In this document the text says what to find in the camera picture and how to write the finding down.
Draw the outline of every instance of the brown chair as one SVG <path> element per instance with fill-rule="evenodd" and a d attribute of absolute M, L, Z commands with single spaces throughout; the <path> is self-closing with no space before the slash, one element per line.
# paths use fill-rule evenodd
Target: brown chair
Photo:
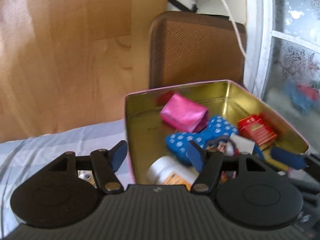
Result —
<path fill-rule="evenodd" d="M 245 27 L 237 24 L 243 45 Z M 227 17 L 167 11 L 151 28 L 150 88 L 230 79 L 243 84 L 244 57 Z"/>

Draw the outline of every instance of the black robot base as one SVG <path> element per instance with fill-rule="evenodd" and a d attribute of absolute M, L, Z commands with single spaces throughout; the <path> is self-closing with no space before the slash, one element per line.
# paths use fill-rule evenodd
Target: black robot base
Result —
<path fill-rule="evenodd" d="M 184 185 L 124 191 L 114 173 L 126 154 L 125 141 L 90 156 L 62 154 L 14 191 L 21 224 L 6 239 L 319 239 L 316 204 L 255 156 L 206 152 L 190 192 Z M 77 170 L 91 170 L 97 188 Z M 237 176 L 219 184 L 221 171 Z"/>

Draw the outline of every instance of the bed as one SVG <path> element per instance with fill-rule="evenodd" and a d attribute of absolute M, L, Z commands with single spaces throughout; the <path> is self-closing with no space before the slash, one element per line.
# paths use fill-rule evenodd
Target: bed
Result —
<path fill-rule="evenodd" d="M 66 151 L 74 151 L 77 156 L 89 155 L 100 148 L 111 149 L 124 139 L 124 121 L 119 120 L 80 127 L 59 134 L 1 143 L 1 239 L 18 226 L 10 208 L 10 197 L 16 187 Z M 125 188 L 128 184 L 135 183 L 129 155 L 116 175 Z"/>

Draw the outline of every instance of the blue polka dot fabric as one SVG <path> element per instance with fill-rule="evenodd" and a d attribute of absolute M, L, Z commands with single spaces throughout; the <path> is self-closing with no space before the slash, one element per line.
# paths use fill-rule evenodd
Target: blue polka dot fabric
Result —
<path fill-rule="evenodd" d="M 206 143 L 219 136 L 230 136 L 232 133 L 238 134 L 238 129 L 230 124 L 220 115 L 213 116 L 206 129 L 200 133 L 174 133 L 165 138 L 165 142 L 170 151 L 172 151 L 178 160 L 186 165 L 191 165 L 187 155 L 187 144 L 189 141 L 195 141 L 202 149 L 205 149 Z"/>

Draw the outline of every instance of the bottle label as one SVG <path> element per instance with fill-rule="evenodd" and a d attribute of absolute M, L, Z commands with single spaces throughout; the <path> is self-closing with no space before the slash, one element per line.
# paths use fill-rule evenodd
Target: bottle label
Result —
<path fill-rule="evenodd" d="M 187 190 L 190 191 L 192 184 L 182 177 L 180 177 L 175 172 L 171 172 L 169 176 L 164 180 L 164 185 L 185 185 Z"/>

